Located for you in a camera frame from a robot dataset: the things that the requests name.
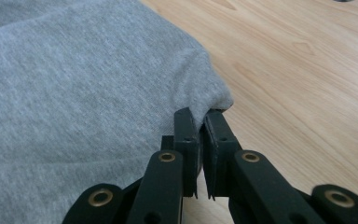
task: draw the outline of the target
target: screw hole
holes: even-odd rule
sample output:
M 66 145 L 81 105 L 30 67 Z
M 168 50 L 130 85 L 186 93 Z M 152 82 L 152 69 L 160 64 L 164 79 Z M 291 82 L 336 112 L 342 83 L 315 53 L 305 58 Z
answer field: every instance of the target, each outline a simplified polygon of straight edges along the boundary
M 144 222 L 146 224 L 159 224 L 160 221 L 161 221 L 161 217 L 159 216 L 159 214 L 154 212 L 146 214 L 144 218 Z
M 260 158 L 257 155 L 255 155 L 254 153 L 251 153 L 251 152 L 243 153 L 242 158 L 245 161 L 249 161 L 249 162 L 260 161 Z
M 161 153 L 161 154 L 159 154 L 158 159 L 160 161 L 174 161 L 175 155 L 170 152 Z
M 338 191 L 338 190 L 327 190 L 324 193 L 324 197 L 327 198 L 328 201 L 334 203 L 335 205 L 351 208 L 354 207 L 354 200 L 348 195 Z
M 109 189 L 98 189 L 89 196 L 89 204 L 94 207 L 100 207 L 110 203 L 113 199 L 113 193 Z
M 289 219 L 294 224 L 307 224 L 307 219 L 299 213 L 292 213 L 289 215 Z

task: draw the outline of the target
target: gray fabric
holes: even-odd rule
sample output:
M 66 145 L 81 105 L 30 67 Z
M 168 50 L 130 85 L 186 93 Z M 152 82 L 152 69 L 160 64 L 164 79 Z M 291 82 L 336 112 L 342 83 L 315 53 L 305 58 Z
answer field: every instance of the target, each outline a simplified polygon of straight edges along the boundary
M 173 112 L 232 105 L 194 39 L 136 1 L 0 0 L 0 224 L 61 223 L 141 177 Z

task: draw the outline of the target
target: wooden table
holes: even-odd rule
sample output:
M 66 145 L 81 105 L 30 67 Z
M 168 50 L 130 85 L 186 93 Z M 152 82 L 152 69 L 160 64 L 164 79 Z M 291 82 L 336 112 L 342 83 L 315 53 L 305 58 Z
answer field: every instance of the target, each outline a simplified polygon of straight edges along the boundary
M 298 189 L 358 194 L 358 0 L 143 0 L 210 52 L 225 116 Z M 185 199 L 185 222 L 232 223 L 227 200 Z

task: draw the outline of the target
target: black plastic part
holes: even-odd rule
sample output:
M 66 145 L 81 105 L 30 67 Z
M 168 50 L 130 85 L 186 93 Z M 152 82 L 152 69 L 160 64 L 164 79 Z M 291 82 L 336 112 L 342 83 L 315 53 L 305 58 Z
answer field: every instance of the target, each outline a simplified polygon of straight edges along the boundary
M 138 188 L 141 186 L 141 183 L 142 178 L 122 190 L 123 200 L 121 201 L 121 205 L 118 208 L 118 212 L 113 223 L 125 223 L 128 215 L 130 214 L 133 201 L 135 200 L 135 196 L 138 193 Z
M 204 119 L 203 132 L 203 168 L 208 197 L 229 196 L 229 162 L 241 146 L 229 128 L 223 114 L 211 110 Z
M 303 191 L 301 191 L 299 189 L 296 189 L 296 190 L 307 203 L 310 203 L 310 196 L 308 194 L 304 193 Z
M 238 151 L 231 167 L 257 223 L 324 223 L 262 154 Z
M 202 161 L 200 135 L 194 125 L 190 109 L 184 108 L 174 114 L 173 149 L 184 157 L 184 196 L 197 195 L 197 177 Z
M 161 138 L 161 150 L 173 150 L 173 136 L 163 135 Z
M 255 215 L 252 213 L 252 209 L 247 203 L 239 203 L 234 199 L 228 200 L 228 208 L 231 214 L 232 220 L 236 224 L 257 224 Z
M 179 152 L 161 150 L 153 154 L 126 223 L 181 223 L 182 171 Z
M 113 194 L 110 203 L 102 206 L 92 206 L 89 203 L 89 198 L 93 192 L 98 190 L 109 190 Z M 89 189 L 86 189 L 68 213 L 65 216 L 62 224 L 111 224 L 116 222 L 119 218 L 119 208 L 123 201 L 123 191 L 114 185 L 99 184 Z
M 311 204 L 329 223 L 358 224 L 358 195 L 335 185 L 313 189 Z

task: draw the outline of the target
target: table surface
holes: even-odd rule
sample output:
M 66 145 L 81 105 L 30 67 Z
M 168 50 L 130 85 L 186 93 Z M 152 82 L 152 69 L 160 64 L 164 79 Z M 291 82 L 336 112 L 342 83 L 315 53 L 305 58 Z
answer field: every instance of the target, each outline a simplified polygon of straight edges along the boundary
M 295 188 L 358 194 L 358 0 L 143 0 L 210 53 L 225 117 Z M 227 199 L 184 200 L 185 222 L 233 223 Z

